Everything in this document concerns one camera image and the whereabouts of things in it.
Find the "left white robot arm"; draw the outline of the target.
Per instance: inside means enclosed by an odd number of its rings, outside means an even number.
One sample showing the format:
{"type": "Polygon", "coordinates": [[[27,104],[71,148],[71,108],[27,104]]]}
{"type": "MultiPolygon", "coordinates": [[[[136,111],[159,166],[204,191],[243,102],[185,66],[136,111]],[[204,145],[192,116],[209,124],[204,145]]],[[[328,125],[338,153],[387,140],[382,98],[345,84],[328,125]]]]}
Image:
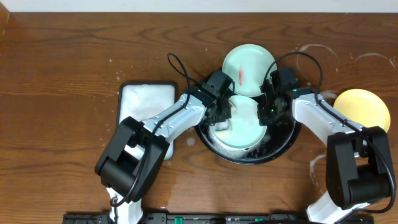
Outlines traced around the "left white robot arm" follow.
{"type": "Polygon", "coordinates": [[[95,165],[111,197],[110,223],[139,223],[141,200],[154,183],[169,146],[187,129],[231,117],[228,99],[235,82],[221,70],[188,86],[171,107],[149,119],[127,117],[117,126],[95,165]]]}

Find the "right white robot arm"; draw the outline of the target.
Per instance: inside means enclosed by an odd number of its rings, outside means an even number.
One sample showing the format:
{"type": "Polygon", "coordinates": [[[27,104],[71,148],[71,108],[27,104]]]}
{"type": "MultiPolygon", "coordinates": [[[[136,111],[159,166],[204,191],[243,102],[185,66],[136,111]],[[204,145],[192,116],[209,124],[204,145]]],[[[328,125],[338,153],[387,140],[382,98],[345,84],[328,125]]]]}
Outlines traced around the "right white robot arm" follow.
{"type": "Polygon", "coordinates": [[[389,211],[396,181],[389,141],[379,126],[366,128],[335,110],[311,87],[301,87],[291,68],[268,70],[260,87],[265,101],[259,122],[271,127],[288,118],[310,129],[327,147],[326,192],[306,209],[312,223],[341,223],[351,215],[389,211]],[[386,208],[368,205],[384,198],[386,208]]]}

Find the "yellow plate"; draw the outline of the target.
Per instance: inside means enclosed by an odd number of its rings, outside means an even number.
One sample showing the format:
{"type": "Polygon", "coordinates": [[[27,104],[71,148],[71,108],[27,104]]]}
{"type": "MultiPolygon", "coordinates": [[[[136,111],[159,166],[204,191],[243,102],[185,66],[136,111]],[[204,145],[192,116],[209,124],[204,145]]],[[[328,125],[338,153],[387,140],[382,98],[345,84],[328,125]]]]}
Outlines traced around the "yellow plate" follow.
{"type": "Polygon", "coordinates": [[[351,89],[340,94],[333,105],[348,119],[370,128],[379,126],[388,132],[391,125],[391,116],[380,97],[376,94],[363,90],[351,89]]]}

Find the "green scrubbing sponge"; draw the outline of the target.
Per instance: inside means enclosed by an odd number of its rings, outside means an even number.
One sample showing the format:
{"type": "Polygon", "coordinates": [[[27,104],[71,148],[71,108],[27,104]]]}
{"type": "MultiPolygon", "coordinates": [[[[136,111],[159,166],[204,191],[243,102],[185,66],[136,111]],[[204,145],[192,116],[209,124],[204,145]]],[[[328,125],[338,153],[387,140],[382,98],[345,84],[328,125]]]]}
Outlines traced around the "green scrubbing sponge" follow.
{"type": "Polygon", "coordinates": [[[214,129],[214,131],[226,131],[226,130],[229,129],[229,121],[226,120],[226,121],[223,121],[223,122],[220,122],[220,123],[216,123],[213,126],[213,129],[214,129]]]}

